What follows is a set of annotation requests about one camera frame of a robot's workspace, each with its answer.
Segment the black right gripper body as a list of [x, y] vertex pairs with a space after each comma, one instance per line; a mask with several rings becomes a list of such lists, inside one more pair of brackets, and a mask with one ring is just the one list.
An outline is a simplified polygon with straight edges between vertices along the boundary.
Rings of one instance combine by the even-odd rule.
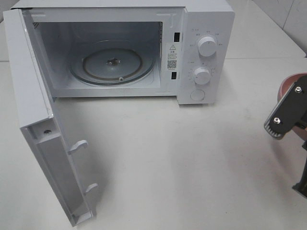
[[296, 122], [296, 133], [306, 134], [307, 133], [307, 117], [303, 116]]

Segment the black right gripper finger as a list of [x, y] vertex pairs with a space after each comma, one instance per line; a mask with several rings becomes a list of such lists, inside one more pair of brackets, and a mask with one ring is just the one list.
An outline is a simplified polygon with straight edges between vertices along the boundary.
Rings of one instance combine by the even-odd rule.
[[292, 189], [299, 193], [302, 197], [307, 198], [307, 161], [305, 162], [300, 181], [292, 186]]

